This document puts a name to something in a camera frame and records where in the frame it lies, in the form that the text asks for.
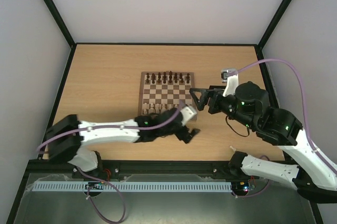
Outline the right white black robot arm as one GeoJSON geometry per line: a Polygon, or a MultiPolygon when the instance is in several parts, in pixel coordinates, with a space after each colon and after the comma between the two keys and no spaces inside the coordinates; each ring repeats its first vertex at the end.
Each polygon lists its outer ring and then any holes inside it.
{"type": "Polygon", "coordinates": [[[286,152],[296,162],[280,164],[235,151],[229,171],[237,178],[244,174],[264,177],[295,189],[303,198],[315,203],[336,203],[336,174],[333,162],[324,163],[323,154],[314,152],[302,123],[289,111],[270,106],[269,94],[252,82],[238,85],[234,94],[222,89],[191,88],[190,94],[199,111],[209,107],[210,114],[223,112],[286,152]]]}

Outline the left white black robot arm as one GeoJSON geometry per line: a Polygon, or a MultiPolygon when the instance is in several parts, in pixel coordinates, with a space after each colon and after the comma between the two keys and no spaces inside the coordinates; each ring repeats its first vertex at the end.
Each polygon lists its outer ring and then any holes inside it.
{"type": "Polygon", "coordinates": [[[90,172],[100,168],[101,157],[96,150],[89,150],[89,146],[112,142],[153,142],[170,135],[188,144],[200,132],[186,125],[196,114],[196,110],[188,105],[114,123],[78,120],[77,115],[72,114],[47,130],[46,140],[37,147],[37,151],[42,152],[46,147],[51,163],[67,162],[83,172],[90,172]]]}

